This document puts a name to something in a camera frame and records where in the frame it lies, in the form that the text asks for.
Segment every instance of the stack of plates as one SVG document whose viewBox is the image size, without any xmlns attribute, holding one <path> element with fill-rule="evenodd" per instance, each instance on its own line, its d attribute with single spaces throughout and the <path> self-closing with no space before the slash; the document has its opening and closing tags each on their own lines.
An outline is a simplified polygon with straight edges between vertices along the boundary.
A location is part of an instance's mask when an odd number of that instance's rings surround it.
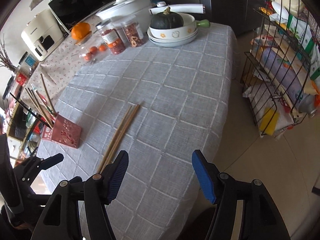
<svg viewBox="0 0 320 240">
<path fill-rule="evenodd" d="M 149 36 L 149 40 L 156 44 L 156 45 L 159 45 L 159 46 L 162 46 L 162 47 L 176 47 L 176 46 L 181 46 L 181 45 L 184 45 L 184 44 L 187 44 L 191 41 L 193 41 L 197 34 L 198 34 L 198 29 L 196 29 L 193 33 L 191 33 L 190 35 L 184 37 L 184 38 L 175 38 L 175 39 L 159 39 L 159 38 L 156 38 L 152 35 L 150 29 L 148 29 L 148 36 Z"/>
</svg>

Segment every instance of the blue gripper pad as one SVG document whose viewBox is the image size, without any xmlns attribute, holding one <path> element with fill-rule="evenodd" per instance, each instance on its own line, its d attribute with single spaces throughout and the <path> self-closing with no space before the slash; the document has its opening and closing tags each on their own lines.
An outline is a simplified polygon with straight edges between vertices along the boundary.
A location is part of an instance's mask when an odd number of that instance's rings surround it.
<svg viewBox="0 0 320 240">
<path fill-rule="evenodd" d="M 200 159 L 200 156 L 197 153 L 197 150 L 192 153 L 192 166 L 196 172 L 200 187 L 203 191 L 203 194 L 206 199 L 208 199 L 212 204 L 216 200 L 216 195 L 214 194 L 213 182 L 207 172 L 207 169 L 204 166 L 203 161 Z"/>
<path fill-rule="evenodd" d="M 120 154 L 116 158 L 115 162 L 112 165 L 117 165 L 115 172 L 112 175 L 112 178 L 109 182 L 109 190 L 107 199 L 109 202 L 114 200 L 119 192 L 122 180 L 124 178 L 125 172 L 127 171 L 129 164 L 129 155 L 126 151 L 120 151 Z"/>
</svg>

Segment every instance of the pink plastic basket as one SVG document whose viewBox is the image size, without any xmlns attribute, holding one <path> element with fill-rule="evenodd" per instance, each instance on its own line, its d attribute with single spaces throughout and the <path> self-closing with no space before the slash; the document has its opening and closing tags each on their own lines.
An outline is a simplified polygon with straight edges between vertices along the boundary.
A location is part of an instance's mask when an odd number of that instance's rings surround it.
<svg viewBox="0 0 320 240">
<path fill-rule="evenodd" d="M 77 149 L 81 130 L 79 125 L 58 114 L 53 129 L 45 127 L 42 139 Z"/>
</svg>

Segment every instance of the gray checkered tablecloth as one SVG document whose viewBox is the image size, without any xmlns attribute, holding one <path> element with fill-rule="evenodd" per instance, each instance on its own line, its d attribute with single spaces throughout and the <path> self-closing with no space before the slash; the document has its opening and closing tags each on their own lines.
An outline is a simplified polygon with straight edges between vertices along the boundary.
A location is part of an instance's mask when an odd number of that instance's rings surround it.
<svg viewBox="0 0 320 240">
<path fill-rule="evenodd" d="M 212 24 L 181 47 L 148 41 L 83 66 L 56 104 L 83 128 L 80 147 L 48 141 L 39 146 L 39 157 L 65 156 L 41 172 L 48 189 L 93 175 L 129 105 L 140 103 L 119 148 L 129 153 L 129 167 L 108 216 L 118 240 L 176 239 L 199 190 L 191 154 L 201 149 L 211 161 L 218 150 L 232 69 L 239 62 L 236 46 L 230 27 Z M 83 203 L 80 217 L 89 238 Z"/>
</svg>

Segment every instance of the green pumpkin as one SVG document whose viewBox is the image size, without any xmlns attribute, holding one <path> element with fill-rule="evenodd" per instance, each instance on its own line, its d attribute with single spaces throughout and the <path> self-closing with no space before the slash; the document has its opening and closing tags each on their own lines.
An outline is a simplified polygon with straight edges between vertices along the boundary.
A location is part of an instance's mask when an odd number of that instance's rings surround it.
<svg viewBox="0 0 320 240">
<path fill-rule="evenodd" d="M 183 18 L 180 14 L 170 11 L 170 7 L 162 13 L 155 14 L 150 23 L 150 27 L 157 30 L 174 29 L 183 26 Z"/>
</svg>

